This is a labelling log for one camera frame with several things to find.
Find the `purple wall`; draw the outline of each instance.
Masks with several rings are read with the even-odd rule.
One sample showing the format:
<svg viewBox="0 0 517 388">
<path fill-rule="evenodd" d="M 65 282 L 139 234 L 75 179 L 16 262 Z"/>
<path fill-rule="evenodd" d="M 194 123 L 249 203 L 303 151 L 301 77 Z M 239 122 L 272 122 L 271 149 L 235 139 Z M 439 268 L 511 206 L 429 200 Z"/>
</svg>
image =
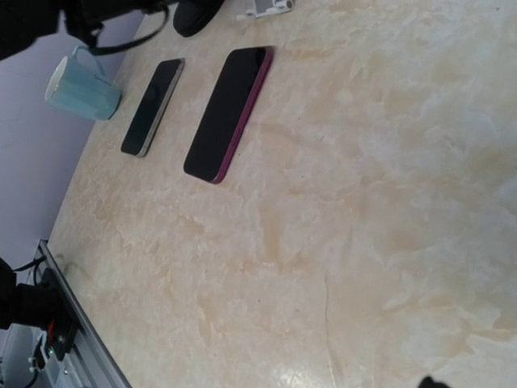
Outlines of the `purple wall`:
<svg viewBox="0 0 517 388">
<path fill-rule="evenodd" d="M 141 19 L 138 12 L 110 21 L 102 43 L 131 40 Z M 54 69 L 77 44 L 61 29 L 0 61 L 0 256 L 12 267 L 32 260 L 39 240 L 50 235 L 93 126 L 44 102 Z M 123 57 L 102 58 L 111 77 Z M 4 339 L 0 331 L 0 356 Z"/>
</svg>

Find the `white object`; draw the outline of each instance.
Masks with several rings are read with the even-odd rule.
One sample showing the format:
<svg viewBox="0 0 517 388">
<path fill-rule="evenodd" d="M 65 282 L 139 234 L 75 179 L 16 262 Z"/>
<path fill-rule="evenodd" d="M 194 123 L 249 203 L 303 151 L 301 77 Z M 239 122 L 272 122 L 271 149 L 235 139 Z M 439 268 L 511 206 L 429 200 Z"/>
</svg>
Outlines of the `white object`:
<svg viewBox="0 0 517 388">
<path fill-rule="evenodd" d="M 294 0 L 254 0 L 254 8 L 239 15 L 237 20 L 256 19 L 263 16 L 283 14 L 292 11 Z"/>
</svg>

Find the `bag strap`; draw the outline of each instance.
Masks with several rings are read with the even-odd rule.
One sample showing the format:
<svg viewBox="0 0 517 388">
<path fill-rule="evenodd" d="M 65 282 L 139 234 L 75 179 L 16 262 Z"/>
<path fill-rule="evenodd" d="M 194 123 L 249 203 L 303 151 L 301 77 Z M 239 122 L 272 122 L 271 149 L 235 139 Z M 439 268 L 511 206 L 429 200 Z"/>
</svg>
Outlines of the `bag strap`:
<svg viewBox="0 0 517 388">
<path fill-rule="evenodd" d="M 169 19 L 170 19 L 169 7 L 164 5 L 161 8 L 162 8 L 161 11 L 164 12 L 165 17 L 163 19 L 162 25 L 155 32 L 152 32 L 147 36 L 142 36 L 141 38 L 138 38 L 132 42 L 119 44 L 117 46 L 109 46 L 109 47 L 91 47 L 90 46 L 90 52 L 95 56 L 116 54 L 116 53 L 120 53 L 122 51 L 127 51 L 129 49 L 134 49 L 135 47 L 140 46 L 141 44 L 144 44 L 145 42 L 148 42 L 149 40 L 153 39 L 156 35 L 158 35 L 160 32 L 162 32 L 163 28 L 165 28 L 167 23 L 169 23 Z"/>
</svg>

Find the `pink smartphone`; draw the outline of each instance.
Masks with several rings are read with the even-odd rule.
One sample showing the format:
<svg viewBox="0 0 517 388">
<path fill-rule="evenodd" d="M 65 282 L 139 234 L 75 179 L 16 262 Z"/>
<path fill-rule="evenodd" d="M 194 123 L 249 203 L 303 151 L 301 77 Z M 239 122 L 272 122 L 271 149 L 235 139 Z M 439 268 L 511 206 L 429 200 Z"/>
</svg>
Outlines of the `pink smartphone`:
<svg viewBox="0 0 517 388">
<path fill-rule="evenodd" d="M 228 55 L 183 165 L 187 174 L 210 183 L 226 176 L 273 54 L 272 47 L 255 47 Z"/>
</svg>

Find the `black shoe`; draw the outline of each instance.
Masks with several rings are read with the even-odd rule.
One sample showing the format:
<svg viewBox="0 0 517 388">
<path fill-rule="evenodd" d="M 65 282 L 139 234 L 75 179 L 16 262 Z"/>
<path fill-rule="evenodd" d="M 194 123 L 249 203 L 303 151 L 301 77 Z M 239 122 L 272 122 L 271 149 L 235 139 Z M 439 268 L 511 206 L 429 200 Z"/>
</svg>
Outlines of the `black shoe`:
<svg viewBox="0 0 517 388">
<path fill-rule="evenodd" d="M 174 13 L 174 28 L 179 35 L 188 38 L 210 23 L 225 0 L 195 0 L 178 4 Z"/>
</svg>

